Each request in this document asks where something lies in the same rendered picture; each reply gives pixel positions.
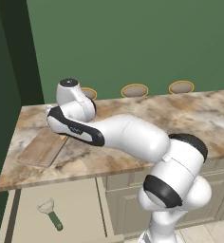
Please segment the beige drawer front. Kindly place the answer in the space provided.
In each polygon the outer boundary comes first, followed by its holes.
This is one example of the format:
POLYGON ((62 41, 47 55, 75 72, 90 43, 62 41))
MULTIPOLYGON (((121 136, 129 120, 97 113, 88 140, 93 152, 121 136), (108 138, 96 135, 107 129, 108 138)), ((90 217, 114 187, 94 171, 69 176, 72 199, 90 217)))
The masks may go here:
POLYGON ((224 159, 207 159, 201 168, 200 174, 206 175, 220 172, 224 172, 224 159))
POLYGON ((125 174, 103 177, 103 186, 107 191, 142 185, 145 177, 151 172, 150 168, 125 174))

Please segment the wooden cutting board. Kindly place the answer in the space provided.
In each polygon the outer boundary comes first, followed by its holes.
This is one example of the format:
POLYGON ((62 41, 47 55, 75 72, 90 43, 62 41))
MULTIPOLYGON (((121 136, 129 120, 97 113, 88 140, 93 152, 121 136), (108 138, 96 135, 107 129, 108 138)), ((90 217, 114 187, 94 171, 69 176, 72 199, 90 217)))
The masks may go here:
POLYGON ((49 128, 43 128, 17 161, 26 165, 47 168, 56 159, 66 141, 67 139, 61 140, 60 135, 49 128))

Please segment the beige open drawer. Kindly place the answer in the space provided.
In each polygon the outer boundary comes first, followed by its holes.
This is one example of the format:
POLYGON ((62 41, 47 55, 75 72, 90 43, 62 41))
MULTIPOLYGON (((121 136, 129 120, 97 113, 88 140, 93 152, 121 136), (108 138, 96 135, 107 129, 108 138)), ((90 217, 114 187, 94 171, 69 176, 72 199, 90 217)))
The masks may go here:
POLYGON ((9 191, 0 243, 123 243, 115 235, 102 182, 95 178, 9 191), (37 206, 54 199, 64 228, 57 231, 37 206))

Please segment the round stool with orange rim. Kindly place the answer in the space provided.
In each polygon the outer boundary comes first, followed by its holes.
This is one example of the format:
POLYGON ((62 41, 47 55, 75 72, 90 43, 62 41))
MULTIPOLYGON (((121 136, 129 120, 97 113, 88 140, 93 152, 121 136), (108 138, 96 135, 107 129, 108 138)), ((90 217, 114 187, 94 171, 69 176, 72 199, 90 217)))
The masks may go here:
POLYGON ((148 87, 144 84, 128 84, 121 90, 121 95, 124 98, 146 97, 148 87))
POLYGON ((169 92, 171 94, 191 93, 195 86, 190 81, 175 81, 169 85, 169 92))
POLYGON ((90 99, 96 100, 97 99, 97 91, 89 88, 89 87, 83 87, 82 88, 83 93, 90 99))

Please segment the beige cupboard door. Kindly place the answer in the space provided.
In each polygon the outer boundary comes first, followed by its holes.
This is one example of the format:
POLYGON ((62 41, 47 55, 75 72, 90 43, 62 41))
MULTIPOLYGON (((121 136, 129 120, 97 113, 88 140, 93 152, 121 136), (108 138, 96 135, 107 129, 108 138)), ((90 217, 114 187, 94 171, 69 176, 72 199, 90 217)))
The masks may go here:
POLYGON ((150 220, 150 213, 144 211, 138 202, 138 187, 112 190, 106 193, 109 213, 115 234, 132 236, 144 231, 150 220))
POLYGON ((210 202, 203 208, 193 210, 186 214, 179 220, 176 229, 193 227, 195 225, 216 221, 216 216, 224 199, 224 172, 204 175, 203 177, 208 180, 212 187, 210 202))

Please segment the green handled peeler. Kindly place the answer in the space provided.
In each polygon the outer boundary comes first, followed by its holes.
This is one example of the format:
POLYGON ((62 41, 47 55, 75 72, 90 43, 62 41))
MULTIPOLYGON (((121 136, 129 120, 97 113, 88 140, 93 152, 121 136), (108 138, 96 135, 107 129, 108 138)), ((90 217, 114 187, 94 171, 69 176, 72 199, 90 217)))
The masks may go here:
POLYGON ((37 210, 42 213, 48 215, 49 219, 53 223, 54 227, 57 231, 61 231, 64 226, 59 217, 54 212, 54 199, 50 198, 47 202, 38 205, 37 210))

